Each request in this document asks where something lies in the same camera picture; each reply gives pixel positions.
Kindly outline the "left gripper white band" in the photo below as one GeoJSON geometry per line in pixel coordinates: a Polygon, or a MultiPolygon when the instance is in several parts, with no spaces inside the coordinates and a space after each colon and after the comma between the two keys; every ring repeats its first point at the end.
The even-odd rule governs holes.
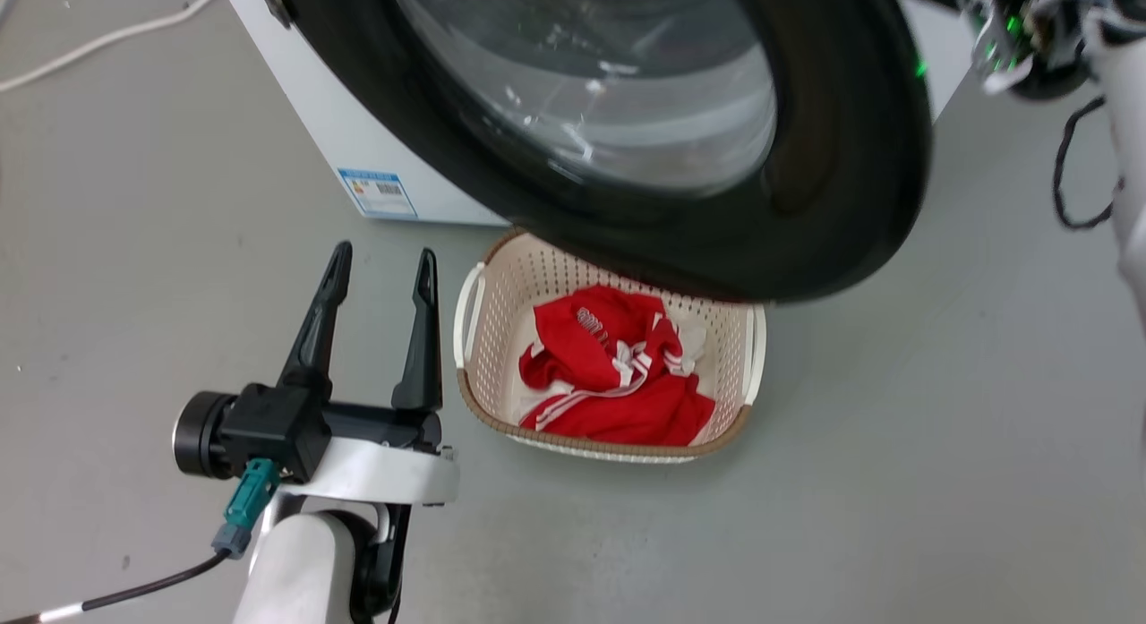
{"type": "MultiPolygon", "coordinates": [[[[351,242],[333,248],[303,326],[278,376],[280,387],[316,390],[331,398],[330,360],[338,309],[353,262],[351,242]]],[[[387,406],[333,403],[323,408],[332,439],[311,482],[283,483],[281,496],[360,503],[442,505],[458,497],[461,466],[442,444],[444,405],[437,256],[422,248],[413,289],[415,318],[405,374],[387,406]]]]}

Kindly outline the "right gripper green lights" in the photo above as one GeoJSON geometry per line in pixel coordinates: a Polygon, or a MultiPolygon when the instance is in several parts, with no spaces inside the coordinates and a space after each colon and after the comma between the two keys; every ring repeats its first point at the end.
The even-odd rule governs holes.
{"type": "Polygon", "coordinates": [[[1112,0],[953,0],[971,30],[971,73],[990,95],[1063,98],[1099,81],[1085,13],[1112,0]]]}

